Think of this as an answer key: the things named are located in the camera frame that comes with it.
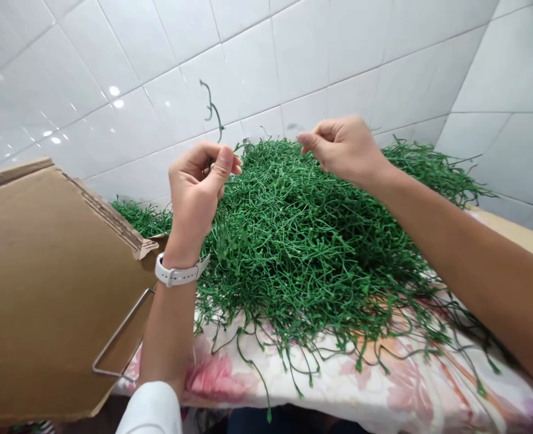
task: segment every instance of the green plastic vine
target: green plastic vine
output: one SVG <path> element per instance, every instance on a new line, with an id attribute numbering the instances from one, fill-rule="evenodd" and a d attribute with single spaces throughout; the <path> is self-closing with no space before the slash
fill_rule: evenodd
<path id="1" fill-rule="evenodd" d="M 203 247 L 211 253 L 208 271 L 198 285 L 196 331 L 212 325 L 216 336 L 240 314 L 242 335 L 257 332 L 275 346 L 285 371 L 312 376 L 316 366 L 298 369 L 289 350 L 326 360 L 336 354 L 355 354 L 356 369 L 378 365 L 386 374 L 382 353 L 401 358 L 379 343 L 380 338 L 421 338 L 424 347 L 405 357 L 442 354 L 442 347 L 461 352 L 456 329 L 480 339 L 485 347 L 495 341 L 485 327 L 457 301 L 444 300 L 417 247 L 387 209 L 371 195 L 327 174 L 300 145 L 284 140 L 261 141 L 244 147 L 244 170 L 230 183 L 219 202 L 215 224 Z M 401 170 L 464 208 L 478 196 L 493 196 L 450 157 L 433 145 L 396 141 L 383 149 Z M 167 233 L 171 214 L 140 213 L 135 204 L 115 203 L 116 209 L 144 236 Z M 264 324 L 270 323 L 273 332 Z M 454 325 L 452 339 L 449 326 Z M 336 337 L 336 348 L 320 348 L 318 333 Z M 372 348 L 374 360 L 365 359 Z M 252 360 L 243 360 L 255 366 Z M 492 363 L 495 372 L 499 372 Z M 478 381 L 478 391 L 485 390 Z M 299 396 L 302 392 L 295 382 Z"/>

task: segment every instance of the floral tablecloth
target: floral tablecloth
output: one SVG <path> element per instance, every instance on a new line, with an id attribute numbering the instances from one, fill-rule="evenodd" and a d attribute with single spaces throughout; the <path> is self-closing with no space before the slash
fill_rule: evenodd
<path id="1" fill-rule="evenodd" d="M 184 404 L 193 407 L 266 407 L 267 392 L 258 370 L 266 383 L 271 406 L 291 403 L 320 410 L 339 418 L 356 421 L 373 433 L 455 432 L 472 429 L 480 432 L 533 432 L 533 382 L 517 368 L 508 365 L 500 354 L 490 355 L 501 370 L 492 370 L 480 348 L 456 352 L 443 348 L 442 356 L 423 353 L 398 359 L 382 352 L 381 366 L 361 366 L 356 369 L 355 355 L 337 355 L 326 361 L 317 356 L 320 373 L 309 376 L 294 373 L 297 392 L 290 371 L 285 372 L 275 347 L 263 347 L 266 333 L 241 334 L 236 345 L 237 330 L 244 325 L 239 317 L 216 337 L 216 326 L 209 325 L 195 338 L 192 365 L 188 369 Z M 458 332 L 459 343 L 473 342 Z M 384 339 L 382 344 L 396 356 L 423 348 L 415 338 Z M 212 354 L 211 348 L 222 348 Z M 331 335 L 320 334 L 319 348 L 335 348 Z M 257 369 L 246 363 L 252 360 Z M 368 345 L 365 360 L 376 360 L 373 345 Z M 115 393 L 131 395 L 136 389 L 141 348 L 120 379 Z M 298 345 L 291 348 L 290 358 L 298 370 L 316 365 L 315 356 Z M 479 379 L 487 395 L 478 394 Z"/>

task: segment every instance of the cardboard flap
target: cardboard flap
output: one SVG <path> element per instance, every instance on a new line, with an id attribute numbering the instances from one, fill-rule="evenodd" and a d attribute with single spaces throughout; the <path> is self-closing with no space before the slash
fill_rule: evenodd
<path id="1" fill-rule="evenodd" d="M 74 420 L 101 407 L 117 377 L 92 364 L 155 284 L 154 245 L 50 159 L 0 172 L 0 424 Z M 140 304 L 99 368 L 123 371 L 150 305 Z"/>

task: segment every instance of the white watch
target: white watch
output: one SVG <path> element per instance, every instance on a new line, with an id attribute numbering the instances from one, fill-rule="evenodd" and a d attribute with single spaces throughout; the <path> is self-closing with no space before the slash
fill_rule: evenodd
<path id="1" fill-rule="evenodd" d="M 202 272 L 210 260 L 210 255 L 208 255 L 203 261 L 198 261 L 193 267 L 187 269 L 167 269 L 162 266 L 163 257 L 164 252 L 160 253 L 156 258 L 156 277 L 168 287 L 183 285 L 192 282 L 193 280 L 197 280 L 202 275 Z"/>

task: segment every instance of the white sleeve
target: white sleeve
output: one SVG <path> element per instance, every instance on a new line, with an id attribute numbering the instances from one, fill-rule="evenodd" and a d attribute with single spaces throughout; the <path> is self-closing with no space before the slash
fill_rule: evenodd
<path id="1" fill-rule="evenodd" d="M 165 382 L 142 385 L 130 399 L 116 434 L 181 434 L 180 405 Z"/>

